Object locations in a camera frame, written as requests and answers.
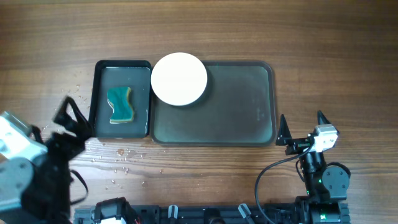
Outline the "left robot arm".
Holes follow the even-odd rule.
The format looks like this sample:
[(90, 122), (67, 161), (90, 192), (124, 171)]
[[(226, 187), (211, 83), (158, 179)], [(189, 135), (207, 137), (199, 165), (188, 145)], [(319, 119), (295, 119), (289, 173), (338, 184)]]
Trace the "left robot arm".
[(66, 96), (53, 122), (65, 128), (44, 141), (40, 129), (14, 114), (1, 114), (1, 221), (69, 223), (70, 184), (81, 175), (69, 162), (85, 150), (93, 129), (77, 104)]

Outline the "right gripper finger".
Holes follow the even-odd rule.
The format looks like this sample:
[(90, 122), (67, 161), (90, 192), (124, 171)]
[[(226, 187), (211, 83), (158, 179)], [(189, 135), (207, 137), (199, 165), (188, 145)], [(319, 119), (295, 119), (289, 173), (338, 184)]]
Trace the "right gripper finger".
[(286, 146), (290, 144), (291, 140), (292, 140), (292, 135), (290, 133), (286, 118), (284, 114), (281, 114), (279, 130), (275, 144), (277, 146)]
[(321, 110), (317, 111), (317, 120), (319, 125), (331, 124), (331, 122), (326, 118)]

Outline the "green yellow sponge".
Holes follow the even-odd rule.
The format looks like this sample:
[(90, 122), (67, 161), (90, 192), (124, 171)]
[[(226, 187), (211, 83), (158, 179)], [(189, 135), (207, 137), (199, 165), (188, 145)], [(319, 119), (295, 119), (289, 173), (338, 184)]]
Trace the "green yellow sponge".
[(111, 124), (128, 123), (134, 119), (134, 110), (130, 103), (131, 88), (121, 86), (107, 92), (108, 105), (113, 109), (109, 119)]

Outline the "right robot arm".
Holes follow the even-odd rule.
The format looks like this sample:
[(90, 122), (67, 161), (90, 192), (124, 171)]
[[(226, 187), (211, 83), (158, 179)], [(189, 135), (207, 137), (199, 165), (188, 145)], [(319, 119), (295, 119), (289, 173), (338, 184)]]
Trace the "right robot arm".
[(306, 196), (298, 196), (290, 208), (292, 223), (350, 223), (344, 201), (350, 170), (339, 162), (327, 163), (323, 153), (332, 149), (340, 132), (317, 113), (318, 125), (305, 138), (293, 138), (284, 115), (280, 116), (276, 145), (286, 146), (285, 154), (299, 155), (297, 169), (305, 184)]

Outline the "white plate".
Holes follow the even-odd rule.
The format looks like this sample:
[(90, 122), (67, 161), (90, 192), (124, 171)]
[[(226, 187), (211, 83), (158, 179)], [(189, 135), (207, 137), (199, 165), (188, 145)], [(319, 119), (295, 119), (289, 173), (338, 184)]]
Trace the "white plate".
[(204, 93), (207, 82), (204, 64), (196, 56), (184, 52), (162, 57), (154, 66), (150, 81), (155, 95), (172, 106), (195, 102)]

